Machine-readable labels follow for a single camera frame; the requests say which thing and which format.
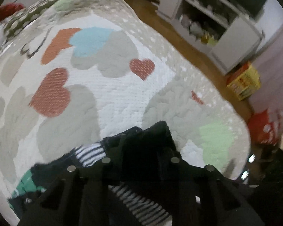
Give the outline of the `black pants with green print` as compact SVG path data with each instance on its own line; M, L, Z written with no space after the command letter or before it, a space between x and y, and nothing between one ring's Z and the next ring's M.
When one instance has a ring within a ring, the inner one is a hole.
M222 225L219 179L183 160L160 121L34 165L8 203L20 225Z

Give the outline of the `heart patterned quilt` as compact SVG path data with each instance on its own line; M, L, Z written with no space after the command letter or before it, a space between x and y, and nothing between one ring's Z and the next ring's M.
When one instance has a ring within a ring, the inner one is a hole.
M246 124L198 68L124 0L58 0L0 53L1 216L34 165L161 120L191 165L242 172Z

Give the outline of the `yellow cardboard box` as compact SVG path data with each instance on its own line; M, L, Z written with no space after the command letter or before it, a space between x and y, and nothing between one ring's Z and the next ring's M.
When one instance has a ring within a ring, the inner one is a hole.
M241 101L261 88L260 75L250 62L243 64L229 76L226 87Z

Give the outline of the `white shelf unit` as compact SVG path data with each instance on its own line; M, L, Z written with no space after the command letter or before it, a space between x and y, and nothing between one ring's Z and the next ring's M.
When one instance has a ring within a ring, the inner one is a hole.
M227 0L160 0L157 14L226 75L249 59L263 30Z

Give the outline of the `red bag on floor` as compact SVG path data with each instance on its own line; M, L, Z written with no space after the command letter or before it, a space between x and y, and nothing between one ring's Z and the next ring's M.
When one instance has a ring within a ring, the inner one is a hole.
M270 109L252 115L247 127L252 144L276 145L279 140L279 115Z

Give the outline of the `cloud patterned olive pillow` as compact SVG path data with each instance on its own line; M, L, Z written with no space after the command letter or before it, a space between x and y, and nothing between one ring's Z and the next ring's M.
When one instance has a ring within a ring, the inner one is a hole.
M3 32L7 41L18 35L28 24L35 21L42 13L58 0L40 0L30 7L21 9L4 21Z

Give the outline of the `long red pillow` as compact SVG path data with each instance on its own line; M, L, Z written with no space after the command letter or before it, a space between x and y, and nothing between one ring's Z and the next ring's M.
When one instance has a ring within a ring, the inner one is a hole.
M0 22L23 8L25 8L25 6L21 3L8 3L0 6Z

